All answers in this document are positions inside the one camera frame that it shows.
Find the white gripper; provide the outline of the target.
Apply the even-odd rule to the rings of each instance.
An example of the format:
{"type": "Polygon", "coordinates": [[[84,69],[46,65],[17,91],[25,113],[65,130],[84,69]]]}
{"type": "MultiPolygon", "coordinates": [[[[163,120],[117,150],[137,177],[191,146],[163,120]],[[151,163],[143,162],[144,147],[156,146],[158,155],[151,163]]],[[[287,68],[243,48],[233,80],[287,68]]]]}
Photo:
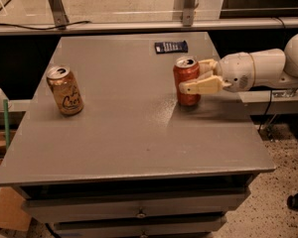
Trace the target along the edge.
{"type": "Polygon", "coordinates": [[[225,56],[219,61],[221,76],[217,76],[218,62],[214,59],[199,60],[200,78],[179,84],[180,92],[190,95],[214,94],[221,90],[240,92],[254,84],[254,61],[248,53],[225,56]]]}

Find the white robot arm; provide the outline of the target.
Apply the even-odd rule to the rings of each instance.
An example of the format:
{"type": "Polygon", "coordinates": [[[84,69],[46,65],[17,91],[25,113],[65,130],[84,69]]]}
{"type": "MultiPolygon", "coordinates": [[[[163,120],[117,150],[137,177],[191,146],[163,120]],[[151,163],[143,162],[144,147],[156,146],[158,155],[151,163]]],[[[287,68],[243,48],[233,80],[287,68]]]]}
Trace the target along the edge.
{"type": "Polygon", "coordinates": [[[284,50],[236,53],[220,60],[200,60],[198,66],[199,76],[177,83],[181,93],[242,92],[257,86],[298,88],[298,34],[288,41],[284,50]]]}

